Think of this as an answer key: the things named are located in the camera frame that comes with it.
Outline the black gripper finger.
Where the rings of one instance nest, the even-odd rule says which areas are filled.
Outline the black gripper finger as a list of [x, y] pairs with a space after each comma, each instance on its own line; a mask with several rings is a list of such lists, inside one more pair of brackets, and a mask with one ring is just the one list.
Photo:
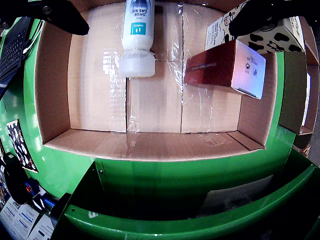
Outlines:
[[2, 0], [0, 27], [9, 29], [16, 18], [29, 17], [46, 21], [74, 35], [84, 36], [89, 25], [69, 0]]
[[304, 17], [311, 27], [320, 25], [318, 0], [249, 0], [229, 24], [229, 33], [239, 37], [290, 17]]

